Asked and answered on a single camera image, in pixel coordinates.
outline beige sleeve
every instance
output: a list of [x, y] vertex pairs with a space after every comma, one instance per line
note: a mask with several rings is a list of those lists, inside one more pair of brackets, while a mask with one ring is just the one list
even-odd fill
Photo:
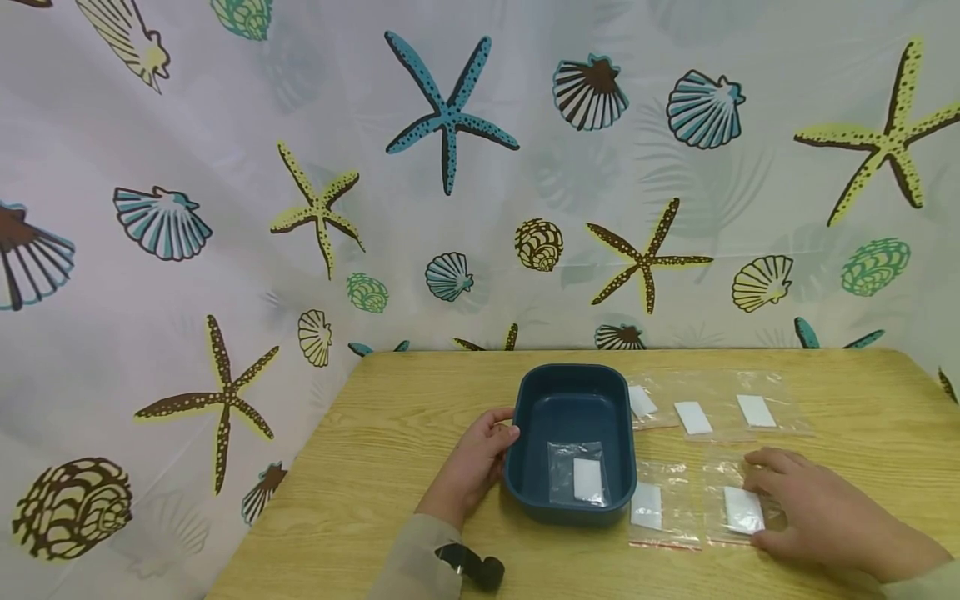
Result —
[[949, 600], [960, 598], [960, 563], [953, 561], [926, 575], [883, 586], [888, 600]]
[[434, 550], [462, 543], [452, 525], [429, 515], [413, 515], [400, 530], [367, 600], [456, 600], [462, 579]]

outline white paper strip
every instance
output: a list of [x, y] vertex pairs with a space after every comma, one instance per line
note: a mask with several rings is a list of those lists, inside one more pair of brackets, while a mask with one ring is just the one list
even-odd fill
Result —
[[700, 402], [677, 402], [674, 406], [680, 420], [684, 422], [686, 433], [696, 435], [713, 431], [704, 409], [700, 408]]
[[776, 427], [777, 422], [774, 416], [770, 414], [770, 407], [767, 406], [763, 396], [748, 396], [746, 394], [737, 394], [736, 401], [740, 404], [740, 410], [743, 411], [743, 417], [747, 423], [753, 427]]
[[603, 477], [600, 461], [573, 459], [573, 497], [585, 502], [603, 502]]
[[727, 501], [727, 527], [731, 531], [751, 536], [766, 528], [758, 495], [730, 486], [724, 487], [723, 494]]
[[630, 408], [638, 417], [653, 415], [659, 410], [641, 385], [630, 386]]
[[663, 531], [663, 500], [660, 486], [636, 482], [636, 492], [630, 502], [630, 522], [640, 527]]

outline black strap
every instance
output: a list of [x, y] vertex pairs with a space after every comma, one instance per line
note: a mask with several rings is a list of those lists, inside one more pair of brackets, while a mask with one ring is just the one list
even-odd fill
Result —
[[458, 574], [467, 575], [480, 589], [497, 591], [503, 581], [506, 568], [496, 558], [489, 556], [483, 561], [461, 543], [449, 543], [434, 552], [441, 561], [449, 564]]

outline white curtain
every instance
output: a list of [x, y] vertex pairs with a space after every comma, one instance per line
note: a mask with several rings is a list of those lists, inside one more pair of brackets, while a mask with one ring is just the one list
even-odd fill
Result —
[[947, 381], [958, 20], [0, 0], [3, 595], [202, 597], [369, 351], [856, 344]]

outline blue plastic tub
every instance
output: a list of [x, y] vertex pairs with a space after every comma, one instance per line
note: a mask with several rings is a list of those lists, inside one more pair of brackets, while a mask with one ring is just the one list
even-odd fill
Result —
[[[542, 365], [520, 382], [514, 423], [520, 438], [507, 452], [507, 489], [535, 520], [606, 527], [630, 510], [636, 489], [634, 431], [623, 375], [602, 365]], [[603, 445], [610, 504], [550, 504], [547, 443]]]

